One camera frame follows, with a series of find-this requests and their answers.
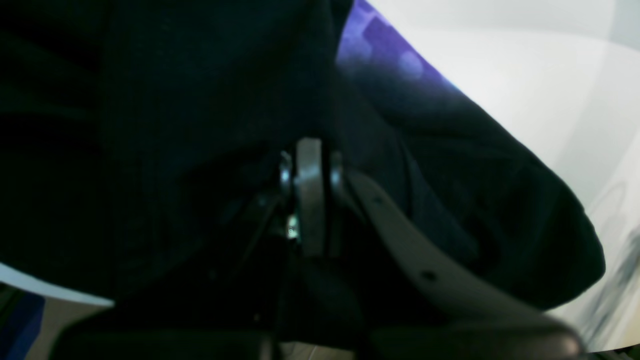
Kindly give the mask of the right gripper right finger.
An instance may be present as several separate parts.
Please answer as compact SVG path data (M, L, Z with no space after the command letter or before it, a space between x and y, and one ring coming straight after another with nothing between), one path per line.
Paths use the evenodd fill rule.
M564 323L477 278L439 250L377 183L327 160L329 255L353 275L365 320L360 360L582 360Z

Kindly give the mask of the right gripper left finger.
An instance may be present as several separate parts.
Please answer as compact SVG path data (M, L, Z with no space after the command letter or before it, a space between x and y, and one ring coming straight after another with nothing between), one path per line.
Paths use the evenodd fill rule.
M326 255L326 151L301 139L269 184L194 257L67 328L53 360L276 360L299 263Z

